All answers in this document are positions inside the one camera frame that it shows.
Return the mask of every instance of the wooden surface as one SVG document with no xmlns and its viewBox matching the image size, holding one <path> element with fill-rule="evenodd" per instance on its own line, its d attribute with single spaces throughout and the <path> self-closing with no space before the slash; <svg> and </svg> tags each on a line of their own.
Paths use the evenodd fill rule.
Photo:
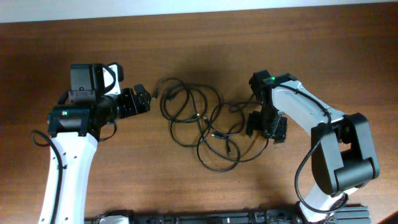
<svg viewBox="0 0 398 224">
<path fill-rule="evenodd" d="M 70 64 L 93 62 L 120 63 L 122 87 L 141 83 L 152 92 L 160 79 L 175 76 L 212 84 L 233 101 L 249 97 L 253 72 L 294 74 L 330 106 L 370 121 L 381 175 L 349 202 L 369 206 L 373 221 L 382 220 L 398 209 L 397 22 L 398 4 L 390 3 L 0 24 L 0 222 L 39 219 L 49 150 L 35 147 L 30 131 L 47 130 L 48 113 L 70 87 Z M 99 144 L 86 217 L 112 209 L 212 212 L 297 201 L 294 174 L 310 138 L 291 119 L 285 144 L 215 174 L 194 150 L 171 140 L 159 101 L 151 105 Z M 232 119 L 224 111 L 216 125 L 227 129 Z M 185 142 L 198 135 L 195 125 L 176 132 Z M 244 135 L 235 140 L 243 150 L 251 143 Z M 211 143 L 224 152 L 223 142 Z M 228 165 L 201 150 L 209 164 Z M 312 184 L 307 165 L 302 191 Z"/>
</svg>

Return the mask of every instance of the wooden table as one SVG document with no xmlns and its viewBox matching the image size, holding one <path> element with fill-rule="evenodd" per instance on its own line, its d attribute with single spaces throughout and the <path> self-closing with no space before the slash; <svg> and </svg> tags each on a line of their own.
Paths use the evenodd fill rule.
<svg viewBox="0 0 398 224">
<path fill-rule="evenodd" d="M 373 221 L 381 221 L 398 208 L 397 18 L 398 4 L 388 3 L 0 24 L 0 222 L 39 219 L 49 150 L 35 147 L 30 131 L 47 130 L 48 113 L 70 87 L 70 64 L 94 62 L 120 63 L 123 87 L 141 83 L 152 91 L 160 79 L 179 77 L 211 84 L 229 101 L 250 96 L 253 72 L 294 74 L 330 106 L 370 121 L 381 175 L 349 202 L 369 206 Z M 231 119 L 238 118 L 224 111 L 217 125 L 227 129 Z M 259 159 L 226 174 L 206 170 L 195 150 L 178 147 L 168 125 L 153 101 L 149 113 L 120 121 L 115 137 L 99 144 L 86 217 L 113 209 L 198 213 L 297 201 L 294 174 L 310 138 L 291 119 L 286 143 L 270 144 Z M 198 136 L 194 125 L 176 132 L 185 142 Z M 242 149 L 251 143 L 243 134 L 235 140 Z M 224 151 L 223 142 L 210 141 Z M 201 150 L 210 165 L 228 165 Z M 307 165 L 302 191 L 312 184 Z"/>
</svg>

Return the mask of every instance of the white wall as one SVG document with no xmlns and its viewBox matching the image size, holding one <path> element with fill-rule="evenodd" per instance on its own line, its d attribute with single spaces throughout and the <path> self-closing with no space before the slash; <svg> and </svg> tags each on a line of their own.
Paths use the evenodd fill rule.
<svg viewBox="0 0 398 224">
<path fill-rule="evenodd" d="M 325 6 L 396 0 L 0 0 L 0 22 Z"/>
</svg>

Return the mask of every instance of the tabletop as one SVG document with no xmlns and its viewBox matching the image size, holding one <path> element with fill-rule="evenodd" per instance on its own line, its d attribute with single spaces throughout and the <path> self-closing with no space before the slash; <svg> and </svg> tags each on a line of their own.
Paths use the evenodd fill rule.
<svg viewBox="0 0 398 224">
<path fill-rule="evenodd" d="M 50 158 L 48 149 L 31 143 L 30 132 L 47 131 L 48 113 L 70 87 L 70 65 L 111 62 L 123 66 L 123 88 L 143 84 L 152 92 L 161 79 L 178 77 L 212 85 L 235 102 L 251 95 L 254 72 L 290 72 L 330 106 L 364 114 L 381 174 L 349 203 L 367 205 L 373 222 L 383 220 L 398 209 L 397 18 L 398 4 L 383 3 L 0 24 L 0 222 L 39 219 Z M 248 107 L 246 117 L 257 109 Z M 228 129 L 234 119 L 239 116 L 223 110 L 215 125 Z M 114 209 L 268 209 L 298 200 L 294 174 L 310 138 L 290 118 L 285 143 L 271 141 L 261 157 L 225 174 L 208 171 L 196 150 L 172 141 L 159 100 L 152 100 L 150 112 L 118 125 L 93 159 L 86 217 Z M 103 129 L 104 135 L 112 131 Z M 178 124 L 175 132 L 182 142 L 198 138 L 194 124 Z M 242 133 L 234 140 L 245 149 L 254 139 Z M 223 142 L 209 142 L 224 152 Z M 263 144 L 258 138 L 246 156 Z M 200 150 L 207 164 L 230 165 Z M 313 183 L 307 164 L 301 191 Z"/>
</svg>

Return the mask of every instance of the tangled cable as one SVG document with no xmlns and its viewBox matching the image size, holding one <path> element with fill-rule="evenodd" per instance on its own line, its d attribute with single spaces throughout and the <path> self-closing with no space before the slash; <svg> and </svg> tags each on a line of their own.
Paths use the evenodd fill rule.
<svg viewBox="0 0 398 224">
<path fill-rule="evenodd" d="M 250 99 L 248 101 L 245 102 L 239 102 L 239 103 L 225 103 L 223 102 L 221 95 L 217 92 L 216 89 L 214 89 L 212 86 L 210 85 L 204 85 L 204 84 L 192 84 L 192 83 L 184 83 L 182 80 L 178 79 L 178 78 L 167 78 L 165 80 L 162 80 L 157 88 L 155 89 L 155 92 L 153 94 L 153 97 L 156 99 L 159 95 L 159 89 L 160 87 L 168 81 L 177 81 L 178 84 L 168 87 L 162 94 L 161 98 L 160 98 L 160 111 L 163 115 L 163 117 L 165 119 L 167 119 L 168 121 L 170 121 L 170 135 L 173 139 L 174 142 L 176 142 L 179 146 L 182 147 L 186 147 L 186 148 L 196 148 L 197 149 L 197 156 L 198 156 L 198 160 L 200 161 L 200 163 L 206 167 L 208 170 L 211 170 L 213 172 L 217 172 L 217 173 L 224 173 L 224 172 L 228 172 L 233 170 L 240 162 L 249 162 L 252 161 L 256 158 L 258 158 L 267 148 L 268 146 L 268 142 L 269 140 L 266 139 L 266 145 L 264 146 L 264 148 L 254 157 L 250 158 L 250 159 L 245 159 L 242 160 L 241 159 L 241 151 L 238 147 L 238 145 L 229 137 L 234 136 L 236 134 L 239 134 L 243 129 L 244 129 L 244 125 L 246 123 L 246 119 L 244 117 L 244 113 L 243 113 L 243 109 L 245 107 L 247 107 L 247 105 L 249 104 L 257 104 L 257 105 L 261 105 L 260 102 L 253 102 L 251 101 L 251 99 L 253 98 L 254 94 L 250 97 Z M 204 92 L 201 90 L 202 88 L 205 88 L 207 90 L 211 90 L 216 96 L 217 96 L 217 100 L 218 100 L 218 104 L 213 108 L 213 110 L 211 111 L 211 115 L 209 118 L 207 118 L 206 116 L 204 116 L 204 114 L 207 114 L 208 112 L 208 98 L 206 97 L 206 95 L 204 94 Z M 177 112 L 174 115 L 171 115 L 169 113 L 169 111 L 167 110 L 167 103 L 172 101 L 179 93 L 181 92 L 185 92 L 186 93 L 186 98 L 184 103 L 182 104 L 182 106 L 177 110 Z M 193 92 L 197 92 L 202 98 L 203 101 L 205 103 L 205 106 L 203 108 L 202 111 L 198 112 L 197 109 L 197 104 L 195 101 L 195 97 L 193 96 Z M 181 115 L 181 112 L 187 107 L 188 102 L 192 101 L 192 105 L 193 105 L 193 110 L 194 110 L 194 115 L 191 116 L 190 118 L 187 119 L 179 119 L 178 117 Z M 239 115 L 241 116 L 241 122 L 236 123 L 234 125 L 232 125 L 232 127 L 226 132 L 223 133 L 220 130 L 216 129 L 213 126 L 213 123 L 216 121 L 216 119 L 219 117 L 220 115 L 220 111 L 221 109 L 224 107 L 224 105 L 229 106 L 228 111 L 230 113 L 239 113 Z M 204 120 L 206 127 L 203 127 L 200 120 Z M 196 144 L 183 144 L 181 142 L 179 142 L 174 135 L 174 131 L 173 131 L 173 125 L 175 123 L 182 123 L 182 124 L 188 124 L 188 123 L 194 123 L 196 122 L 198 124 L 198 129 L 200 132 L 200 137 L 199 140 Z M 219 152 L 216 152 L 208 143 L 207 138 L 209 136 L 209 134 L 211 133 L 211 131 L 213 131 L 214 133 L 212 134 L 213 137 L 217 138 L 217 139 L 222 139 L 226 141 L 226 150 L 228 152 L 228 154 L 231 154 L 231 144 L 234 146 L 236 153 L 237 153 L 237 158 L 236 159 L 232 159 L 232 158 L 228 158 L 225 157 L 223 155 L 221 155 Z M 218 157 L 226 160 L 226 161 L 230 161 L 233 162 L 233 165 L 227 169 L 224 170 L 217 170 L 214 168 L 209 167 L 208 165 L 205 164 L 205 162 L 203 162 L 203 160 L 200 157 L 200 153 L 199 153 L 199 146 L 201 144 L 204 144 L 207 146 L 207 148 L 214 153 L 215 155 L 217 155 Z"/>
</svg>

